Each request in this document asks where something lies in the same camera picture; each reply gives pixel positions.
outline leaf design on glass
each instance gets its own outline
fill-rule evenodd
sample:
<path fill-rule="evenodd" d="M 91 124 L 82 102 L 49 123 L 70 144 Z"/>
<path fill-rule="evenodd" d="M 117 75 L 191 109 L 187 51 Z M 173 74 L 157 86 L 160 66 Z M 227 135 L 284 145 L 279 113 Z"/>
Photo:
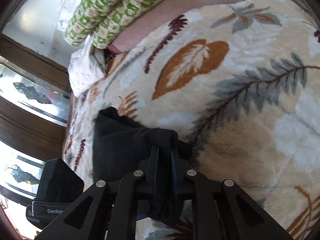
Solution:
<path fill-rule="evenodd" d="M 132 120 L 136 119 L 138 116 L 136 115 L 137 109 L 132 108 L 135 104 L 138 103 L 137 100 L 137 92 L 134 91 L 127 95 L 125 98 L 118 96 L 121 99 L 120 106 L 118 107 L 118 115 L 122 116 L 125 115 L 130 117 Z"/>
<path fill-rule="evenodd" d="M 28 87 L 23 82 L 14 82 L 13 85 L 18 92 L 25 94 L 28 99 L 35 99 L 41 104 L 52 104 L 45 94 L 38 92 L 35 87 Z"/>
<path fill-rule="evenodd" d="M 254 8 L 253 3 L 244 8 L 236 9 L 231 7 L 234 13 L 229 15 L 228 17 L 224 17 L 214 22 L 211 28 L 216 28 L 236 18 L 238 18 L 238 20 L 232 26 L 232 34 L 238 31 L 247 29 L 253 23 L 253 20 L 256 20 L 259 23 L 274 24 L 274 25 L 282 26 L 279 18 L 276 15 L 272 13 L 261 13 L 263 11 L 269 10 L 270 7 L 261 8 L 261 9 L 253 9 L 253 8 Z"/>
<path fill-rule="evenodd" d="M 13 165 L 9 167 L 11 170 L 11 175 L 18 182 L 25 182 L 30 185 L 39 184 L 40 180 L 33 176 L 31 173 L 23 171 L 18 165 Z"/>
<path fill-rule="evenodd" d="M 216 69 L 228 51 L 229 46 L 224 41 L 207 44 L 205 39 L 199 39 L 187 44 L 163 68 L 152 100 L 184 87 L 197 75 Z"/>

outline fern pattern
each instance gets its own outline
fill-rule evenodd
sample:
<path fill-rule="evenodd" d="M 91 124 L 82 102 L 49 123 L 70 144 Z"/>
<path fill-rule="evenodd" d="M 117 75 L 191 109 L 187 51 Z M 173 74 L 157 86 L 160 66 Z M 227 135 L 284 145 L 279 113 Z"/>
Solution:
<path fill-rule="evenodd" d="M 76 170 L 78 169 L 80 160 L 82 158 L 82 155 L 83 155 L 83 152 L 84 152 L 84 147 L 85 147 L 85 141 L 86 141 L 86 139 L 83 139 L 81 141 L 81 143 L 80 143 L 80 150 L 79 150 L 79 153 L 78 153 L 76 161 L 75 161 L 75 167 L 73 169 L 74 172 L 76 172 Z"/>
<path fill-rule="evenodd" d="M 133 108 L 138 103 L 137 97 L 138 95 L 136 91 L 130 93 L 125 98 L 119 96 L 121 100 L 120 106 L 118 107 L 119 116 L 125 115 L 133 120 L 138 117 L 136 114 L 137 109 Z"/>
<path fill-rule="evenodd" d="M 245 75 L 233 75 L 229 80 L 217 84 L 215 99 L 202 113 L 195 123 L 195 130 L 189 136 L 190 143 L 198 150 L 203 148 L 210 130 L 215 131 L 225 121 L 237 120 L 240 110 L 249 114 L 251 102 L 259 112 L 265 102 L 279 103 L 280 92 L 289 94 L 296 92 L 298 82 L 305 88 L 307 83 L 307 69 L 317 69 L 317 66 L 306 66 L 295 53 L 291 54 L 292 61 L 280 59 L 280 62 L 270 60 L 272 70 L 257 68 L 258 72 L 246 70 Z"/>
<path fill-rule="evenodd" d="M 144 72 L 146 74 L 150 71 L 150 64 L 155 58 L 155 56 L 159 53 L 159 51 L 164 47 L 165 44 L 168 44 L 168 41 L 171 41 L 174 35 L 177 35 L 177 32 L 181 31 L 182 28 L 184 28 L 185 25 L 187 25 L 187 19 L 184 19 L 184 15 L 178 16 L 176 19 L 174 19 L 172 22 L 169 23 L 170 32 L 167 36 L 165 36 L 160 44 L 156 47 L 156 49 L 153 51 L 152 55 L 147 59 L 147 63 L 144 67 Z"/>
<path fill-rule="evenodd" d="M 301 195 L 307 200 L 307 207 L 301 212 L 301 214 L 291 223 L 287 228 L 287 232 L 295 239 L 304 239 L 316 221 L 320 218 L 320 195 L 312 200 L 310 194 L 303 188 L 294 187 Z"/>

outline white cloth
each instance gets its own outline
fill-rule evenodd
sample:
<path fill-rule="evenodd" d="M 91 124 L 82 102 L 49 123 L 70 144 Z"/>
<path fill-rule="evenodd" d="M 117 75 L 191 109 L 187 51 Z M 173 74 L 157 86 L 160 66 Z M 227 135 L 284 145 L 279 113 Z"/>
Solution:
<path fill-rule="evenodd" d="M 84 48 L 71 55 L 68 73 L 70 87 L 77 98 L 106 75 L 103 50 L 92 46 L 90 36 Z"/>

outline fleece blanket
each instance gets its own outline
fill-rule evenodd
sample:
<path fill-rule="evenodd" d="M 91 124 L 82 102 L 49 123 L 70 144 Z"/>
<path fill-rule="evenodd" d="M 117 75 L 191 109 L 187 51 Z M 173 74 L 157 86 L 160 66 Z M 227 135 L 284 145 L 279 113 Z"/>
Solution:
<path fill-rule="evenodd" d="M 195 169 L 234 180 L 301 240 L 320 215 L 319 34 L 290 0 L 188 11 L 113 58 L 106 76 L 73 98 L 64 161 L 92 184 L 95 120 L 114 106 L 177 131 L 194 145 Z M 175 227 L 145 219 L 136 238 L 192 239 L 185 205 Z"/>

